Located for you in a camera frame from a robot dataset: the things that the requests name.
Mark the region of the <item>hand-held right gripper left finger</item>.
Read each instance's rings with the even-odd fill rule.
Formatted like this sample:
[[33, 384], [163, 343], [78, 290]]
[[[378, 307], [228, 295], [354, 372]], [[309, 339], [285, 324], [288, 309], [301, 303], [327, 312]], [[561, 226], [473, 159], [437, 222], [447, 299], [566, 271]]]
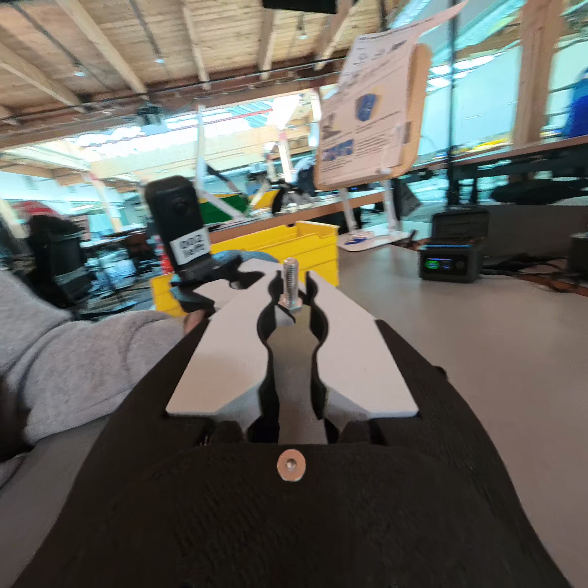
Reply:
[[275, 270], [238, 290], [212, 316], [168, 401], [168, 416], [236, 422], [251, 442], [278, 441], [280, 403], [268, 338], [281, 293]]

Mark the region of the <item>wooden support post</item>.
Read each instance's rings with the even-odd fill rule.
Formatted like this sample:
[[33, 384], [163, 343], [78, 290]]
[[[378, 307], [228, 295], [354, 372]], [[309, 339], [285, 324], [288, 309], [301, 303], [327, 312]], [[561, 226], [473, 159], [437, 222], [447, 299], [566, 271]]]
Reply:
[[522, 57], [512, 147], [540, 140], [546, 119], [548, 83], [562, 27], [564, 1], [526, 1], [520, 20]]

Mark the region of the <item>black power station with display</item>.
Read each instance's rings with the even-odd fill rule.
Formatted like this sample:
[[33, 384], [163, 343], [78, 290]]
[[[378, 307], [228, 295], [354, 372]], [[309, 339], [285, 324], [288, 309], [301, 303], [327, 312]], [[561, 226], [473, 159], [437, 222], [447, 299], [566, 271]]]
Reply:
[[474, 244], [423, 245], [418, 255], [419, 276], [424, 281], [474, 283], [481, 275], [483, 255]]

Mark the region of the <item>dark-framed wooden desk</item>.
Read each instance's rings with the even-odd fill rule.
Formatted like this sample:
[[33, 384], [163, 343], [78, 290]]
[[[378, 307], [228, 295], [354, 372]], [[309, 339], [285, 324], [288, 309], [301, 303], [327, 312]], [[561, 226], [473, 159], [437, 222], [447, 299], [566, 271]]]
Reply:
[[479, 153], [448, 155], [435, 161], [416, 164], [401, 176], [404, 184], [433, 179], [445, 173], [446, 204], [463, 203], [462, 187], [470, 187], [468, 203], [479, 202], [479, 181], [486, 178], [514, 176], [530, 180], [537, 173], [548, 172], [552, 179], [587, 181], [587, 136], [551, 138], [518, 148], [501, 146]]

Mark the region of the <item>green plastic bin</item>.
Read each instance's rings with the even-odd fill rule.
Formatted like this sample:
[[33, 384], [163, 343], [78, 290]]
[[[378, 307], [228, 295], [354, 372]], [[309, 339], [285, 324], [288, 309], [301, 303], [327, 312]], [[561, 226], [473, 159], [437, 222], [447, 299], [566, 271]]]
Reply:
[[[242, 213], [245, 213], [249, 206], [249, 199], [239, 193], [215, 194], [215, 196]], [[219, 224], [233, 220], [232, 216], [205, 199], [199, 198], [199, 207], [205, 225]]]

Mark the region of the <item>black office chair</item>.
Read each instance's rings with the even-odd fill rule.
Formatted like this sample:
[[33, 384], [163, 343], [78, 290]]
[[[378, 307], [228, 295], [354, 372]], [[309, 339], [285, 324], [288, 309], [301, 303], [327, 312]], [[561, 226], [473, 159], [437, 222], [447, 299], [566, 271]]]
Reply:
[[114, 285], [110, 288], [118, 304], [102, 309], [89, 307], [96, 276], [86, 264], [76, 224], [53, 215], [33, 215], [28, 220], [28, 231], [27, 243], [35, 267], [27, 279], [41, 299], [70, 311], [75, 320], [99, 320], [136, 309], [138, 303], [125, 301]]

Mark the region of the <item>blue storage bins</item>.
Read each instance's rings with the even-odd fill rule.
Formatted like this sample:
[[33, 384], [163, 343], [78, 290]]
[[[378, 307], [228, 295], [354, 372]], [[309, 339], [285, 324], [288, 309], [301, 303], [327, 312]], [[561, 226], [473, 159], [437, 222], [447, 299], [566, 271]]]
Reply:
[[563, 130], [565, 138], [587, 135], [587, 68], [572, 86], [568, 117]]

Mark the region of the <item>silver hex bolt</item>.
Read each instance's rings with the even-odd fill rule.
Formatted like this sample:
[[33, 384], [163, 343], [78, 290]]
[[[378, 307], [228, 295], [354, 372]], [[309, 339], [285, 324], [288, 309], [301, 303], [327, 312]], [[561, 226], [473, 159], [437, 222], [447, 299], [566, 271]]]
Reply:
[[299, 262], [290, 257], [284, 260], [282, 266], [283, 291], [278, 306], [281, 311], [295, 324], [296, 315], [303, 309], [304, 302], [299, 290]]

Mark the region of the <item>person's left forearm grey sleeve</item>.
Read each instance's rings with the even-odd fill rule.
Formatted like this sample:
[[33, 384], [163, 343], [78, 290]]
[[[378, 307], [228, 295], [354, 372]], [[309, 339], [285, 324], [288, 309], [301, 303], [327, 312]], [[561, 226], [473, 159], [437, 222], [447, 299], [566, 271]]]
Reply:
[[158, 311], [75, 320], [1, 270], [1, 462], [116, 410], [182, 323]]

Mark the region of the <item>yellow plastic bin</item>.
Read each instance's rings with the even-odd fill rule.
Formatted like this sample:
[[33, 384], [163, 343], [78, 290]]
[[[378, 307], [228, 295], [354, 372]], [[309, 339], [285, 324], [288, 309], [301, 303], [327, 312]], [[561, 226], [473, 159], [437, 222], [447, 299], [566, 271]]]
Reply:
[[[227, 236], [213, 237], [211, 252], [213, 254], [236, 252], [244, 261], [260, 259], [282, 263], [287, 258], [295, 258], [299, 264], [301, 281], [306, 272], [312, 270], [328, 283], [337, 286], [339, 284], [338, 237], [339, 228], [335, 225], [297, 221], [294, 224], [254, 230], [231, 239]], [[171, 282], [175, 274], [171, 256], [159, 236], [156, 236], [156, 253], [163, 274], [151, 278], [149, 282], [152, 309], [173, 318], [182, 318], [186, 313], [171, 291]]]

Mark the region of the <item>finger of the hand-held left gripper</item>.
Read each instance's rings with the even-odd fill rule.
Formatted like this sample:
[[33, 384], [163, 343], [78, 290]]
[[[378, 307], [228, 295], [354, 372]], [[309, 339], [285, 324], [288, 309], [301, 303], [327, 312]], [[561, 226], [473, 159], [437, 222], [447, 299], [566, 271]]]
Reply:
[[202, 284], [196, 288], [196, 293], [212, 301], [201, 309], [205, 316], [210, 316], [221, 310], [241, 293], [244, 293], [246, 289], [240, 282], [229, 282], [225, 279], [220, 279]]
[[266, 275], [275, 276], [279, 270], [279, 262], [265, 259], [248, 259], [238, 268], [239, 282], [257, 282]]

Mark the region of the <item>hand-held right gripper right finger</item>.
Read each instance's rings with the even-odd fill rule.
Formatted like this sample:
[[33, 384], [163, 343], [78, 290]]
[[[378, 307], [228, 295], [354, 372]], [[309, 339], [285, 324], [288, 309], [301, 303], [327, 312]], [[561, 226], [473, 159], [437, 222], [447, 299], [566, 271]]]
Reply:
[[310, 329], [311, 403], [336, 443], [350, 422], [406, 418], [418, 413], [376, 318], [314, 271], [305, 279]]

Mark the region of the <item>printed poster board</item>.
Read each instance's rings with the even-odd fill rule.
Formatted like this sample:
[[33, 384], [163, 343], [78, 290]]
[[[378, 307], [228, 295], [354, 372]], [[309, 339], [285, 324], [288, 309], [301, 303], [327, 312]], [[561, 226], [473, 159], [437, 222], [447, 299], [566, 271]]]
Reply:
[[398, 178], [415, 163], [432, 62], [430, 46], [418, 41], [458, 16], [466, 4], [356, 38], [336, 92], [322, 104], [317, 189]]

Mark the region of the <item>dark hard case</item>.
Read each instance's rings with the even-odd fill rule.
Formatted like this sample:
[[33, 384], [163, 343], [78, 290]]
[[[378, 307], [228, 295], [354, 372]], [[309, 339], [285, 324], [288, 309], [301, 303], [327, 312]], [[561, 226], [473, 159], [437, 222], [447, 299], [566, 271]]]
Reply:
[[489, 233], [490, 213], [484, 208], [456, 208], [432, 217], [429, 245], [479, 246]]

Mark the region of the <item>long wooden desk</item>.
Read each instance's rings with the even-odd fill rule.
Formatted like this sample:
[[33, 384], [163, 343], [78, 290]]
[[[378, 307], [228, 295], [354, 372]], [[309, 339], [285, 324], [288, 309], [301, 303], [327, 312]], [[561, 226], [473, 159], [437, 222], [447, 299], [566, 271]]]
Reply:
[[270, 209], [255, 210], [252, 216], [233, 219], [219, 224], [210, 224], [206, 228], [216, 233], [212, 242], [217, 243], [234, 236], [243, 236], [276, 226], [291, 225], [298, 221], [312, 220], [343, 211], [343, 202], [339, 194], [327, 195], [315, 200], [313, 204], [288, 205], [285, 211], [272, 215]]

